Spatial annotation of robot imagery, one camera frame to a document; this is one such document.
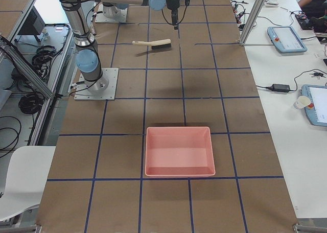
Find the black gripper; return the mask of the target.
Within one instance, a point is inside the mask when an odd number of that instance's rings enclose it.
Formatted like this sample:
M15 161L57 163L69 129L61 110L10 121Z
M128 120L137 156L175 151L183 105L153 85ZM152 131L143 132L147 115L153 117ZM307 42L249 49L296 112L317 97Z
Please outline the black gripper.
M166 5L171 10L171 21L174 30L178 29L178 8L180 7L181 0L166 0ZM186 6L190 4L190 0L184 0Z

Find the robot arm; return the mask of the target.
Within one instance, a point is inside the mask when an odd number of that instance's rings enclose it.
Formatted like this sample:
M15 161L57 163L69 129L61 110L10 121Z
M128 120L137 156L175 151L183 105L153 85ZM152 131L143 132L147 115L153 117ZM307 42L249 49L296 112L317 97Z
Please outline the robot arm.
M90 31L86 15L84 15L82 10L82 4L90 1L94 1L97 4L102 3L104 12L110 12L110 8L120 12L129 5L148 6L155 11L168 8L171 11L172 19L170 25L174 29L178 29L181 23L181 19L178 18L181 0L60 0L71 25L74 43L78 50L76 65L84 77L85 89L91 93L99 94L103 92L107 88L109 80L101 66L97 41ZM190 0L184 1L185 5L188 6Z

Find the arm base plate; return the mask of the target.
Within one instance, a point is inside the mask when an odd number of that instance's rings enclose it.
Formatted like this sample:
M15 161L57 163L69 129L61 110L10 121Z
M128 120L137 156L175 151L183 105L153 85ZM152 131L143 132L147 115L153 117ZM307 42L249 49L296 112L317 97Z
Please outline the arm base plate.
M100 3L96 12L95 23L98 24L125 24L128 5Z
M118 82L118 68L102 68L102 78L95 84L84 80L80 73L79 81L84 81L83 84L78 84L76 87L77 93L74 95L76 101L101 101L115 100L116 86Z

